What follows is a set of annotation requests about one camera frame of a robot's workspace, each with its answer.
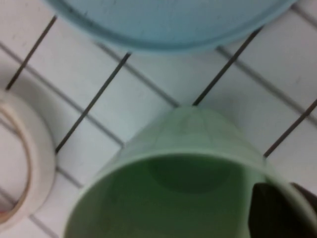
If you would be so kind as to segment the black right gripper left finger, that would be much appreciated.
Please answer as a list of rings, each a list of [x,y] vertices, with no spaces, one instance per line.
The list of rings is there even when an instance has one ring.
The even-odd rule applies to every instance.
[[[295,211],[286,196],[268,183],[256,183],[249,211],[252,238],[313,238],[308,222]]]

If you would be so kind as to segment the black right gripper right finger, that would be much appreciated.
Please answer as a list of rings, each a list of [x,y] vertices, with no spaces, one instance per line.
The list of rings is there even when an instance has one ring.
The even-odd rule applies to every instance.
[[[291,182],[290,186],[292,195],[289,199],[289,213],[292,217],[316,217],[317,196],[297,183]]]

